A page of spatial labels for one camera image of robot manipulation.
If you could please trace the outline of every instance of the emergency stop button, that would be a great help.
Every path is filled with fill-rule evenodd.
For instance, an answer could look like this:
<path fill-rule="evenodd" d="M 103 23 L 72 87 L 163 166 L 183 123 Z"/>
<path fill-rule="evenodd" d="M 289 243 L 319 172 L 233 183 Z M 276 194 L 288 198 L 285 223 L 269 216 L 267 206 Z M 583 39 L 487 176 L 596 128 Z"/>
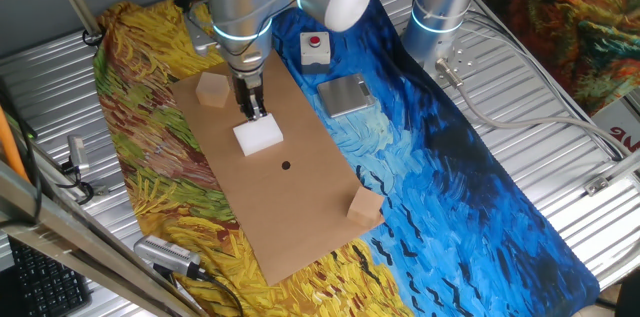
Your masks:
<path fill-rule="evenodd" d="M 309 45 L 313 48 L 320 47 L 320 37 L 312 36 L 309 38 Z"/>

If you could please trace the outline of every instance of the metal plate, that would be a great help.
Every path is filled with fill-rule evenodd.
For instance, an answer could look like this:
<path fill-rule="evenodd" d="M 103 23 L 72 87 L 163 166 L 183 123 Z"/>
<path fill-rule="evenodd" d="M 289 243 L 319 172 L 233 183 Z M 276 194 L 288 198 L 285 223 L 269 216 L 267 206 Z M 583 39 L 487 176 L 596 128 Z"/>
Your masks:
<path fill-rule="evenodd" d="M 321 83 L 318 85 L 318 93 L 331 118 L 373 106 L 375 103 L 375 98 L 359 73 Z"/>

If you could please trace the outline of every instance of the colorful tapestry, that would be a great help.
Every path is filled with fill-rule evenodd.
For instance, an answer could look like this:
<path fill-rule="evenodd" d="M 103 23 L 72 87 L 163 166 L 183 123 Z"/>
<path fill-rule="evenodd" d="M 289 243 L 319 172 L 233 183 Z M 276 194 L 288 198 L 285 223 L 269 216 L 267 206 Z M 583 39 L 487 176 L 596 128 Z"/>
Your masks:
<path fill-rule="evenodd" d="M 387 220 L 274 287 L 169 91 L 220 57 L 193 52 L 170 1 L 123 3 L 101 23 L 98 93 L 142 231 L 198 252 L 245 315 L 570 316 L 595 300 L 595 277 L 404 52 L 378 0 L 331 33 L 327 75 L 302 76 L 299 61 L 299 33 L 325 29 L 299 10 L 274 21 L 277 52 L 362 183 L 385 196 Z M 328 118 L 316 86 L 353 73 L 377 103 Z M 237 315 L 211 284 L 178 279 L 212 315 Z"/>
<path fill-rule="evenodd" d="M 640 0 L 485 0 L 589 114 L 640 86 Z"/>

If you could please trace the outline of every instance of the black wire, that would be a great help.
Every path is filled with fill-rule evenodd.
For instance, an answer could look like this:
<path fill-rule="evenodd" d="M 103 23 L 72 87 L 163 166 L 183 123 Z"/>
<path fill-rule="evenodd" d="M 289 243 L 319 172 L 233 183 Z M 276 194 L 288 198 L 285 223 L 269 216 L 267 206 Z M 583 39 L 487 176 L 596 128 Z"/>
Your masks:
<path fill-rule="evenodd" d="M 27 174 L 29 175 L 29 180 L 32 181 L 33 186 L 36 188 L 35 199 L 35 209 L 33 212 L 31 221 L 20 221 L 20 220 L 8 220 L 0 223 L 0 229 L 3 229 L 8 226 L 14 225 L 27 225 L 34 226 L 38 223 L 38 218 L 40 217 L 40 210 L 42 209 L 42 181 L 40 176 L 40 170 L 38 168 L 38 164 L 36 162 L 35 154 L 33 152 L 33 146 L 31 144 L 31 140 L 29 137 L 28 128 L 26 122 L 20 114 L 13 103 L 13 99 L 9 95 L 8 92 L 3 91 L 0 88 L 0 92 L 4 96 L 4 103 L 6 106 L 3 106 L 4 109 L 8 110 L 11 114 L 13 114 L 18 122 L 18 127 L 20 128 L 20 133 L 22 134 L 22 138 L 24 139 L 24 144 L 27 146 L 26 156 L 21 155 L 22 163 L 27 170 Z"/>
<path fill-rule="evenodd" d="M 200 271 L 198 271 L 198 278 L 201 279 L 201 280 L 207 281 L 209 283 L 213 283 L 214 285 L 216 285 L 217 287 L 220 287 L 220 289 L 225 291 L 229 296 L 231 296 L 231 298 L 233 298 L 233 301 L 238 306 L 238 311 L 240 312 L 240 317 L 244 316 L 244 311 L 242 310 L 242 304 L 240 303 L 240 300 L 235 295 L 235 293 L 233 293 L 233 291 L 231 291 L 227 286 L 223 285 L 220 281 L 218 281 L 214 277 L 209 276 L 208 274 L 202 273 Z"/>
<path fill-rule="evenodd" d="M 218 43 L 220 44 L 220 46 L 222 46 L 222 48 L 225 49 L 225 51 L 227 51 L 227 53 L 229 53 L 230 55 L 234 56 L 234 57 L 238 57 L 241 56 L 243 53 L 247 52 L 247 50 L 249 49 L 249 47 L 251 47 L 251 45 L 260 37 L 260 32 L 262 32 L 262 29 L 264 28 L 265 23 L 267 23 L 271 18 L 273 18 L 274 16 L 276 16 L 277 14 L 279 14 L 280 12 L 286 10 L 287 8 L 289 8 L 289 6 L 291 6 L 292 3 L 296 2 L 297 0 L 291 0 L 291 2 L 287 3 L 284 7 L 280 8 L 279 10 L 269 14 L 267 17 L 265 17 L 262 22 L 260 23 L 260 27 L 258 28 L 258 31 L 256 32 L 256 37 L 254 39 L 252 39 L 240 52 L 232 52 L 230 51 L 227 46 L 224 45 L 224 43 L 222 43 L 222 41 L 218 41 Z"/>
<path fill-rule="evenodd" d="M 85 195 L 87 196 L 87 198 L 78 202 L 78 205 L 82 206 L 83 204 L 86 204 L 87 202 L 91 201 L 91 199 L 93 198 L 93 187 L 91 187 L 91 185 L 88 184 L 87 182 L 80 182 L 80 187 L 84 191 Z"/>
<path fill-rule="evenodd" d="M 71 185 L 61 185 L 61 184 L 56 184 L 56 186 L 58 186 L 59 188 L 66 188 L 66 189 L 68 189 L 68 188 L 75 188 L 75 187 L 80 186 L 80 183 L 81 183 L 81 182 L 82 182 L 82 181 L 81 181 L 81 179 L 80 179 L 80 173 L 76 172 L 76 180 L 75 180 L 75 182 L 73 182 L 73 184 L 71 184 Z"/>

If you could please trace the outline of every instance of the wooden block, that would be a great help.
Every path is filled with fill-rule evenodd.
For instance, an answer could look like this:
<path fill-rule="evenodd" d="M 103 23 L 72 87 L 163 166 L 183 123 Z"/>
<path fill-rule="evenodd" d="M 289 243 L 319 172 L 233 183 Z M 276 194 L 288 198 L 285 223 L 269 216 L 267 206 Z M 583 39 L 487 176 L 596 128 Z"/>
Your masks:
<path fill-rule="evenodd" d="M 384 197 L 360 187 L 351 202 L 347 217 L 361 226 L 373 228 L 380 223 L 382 218 L 380 207 L 383 202 Z"/>
<path fill-rule="evenodd" d="M 227 76 L 202 72 L 196 88 L 196 96 L 203 106 L 223 108 L 229 97 L 229 80 Z"/>

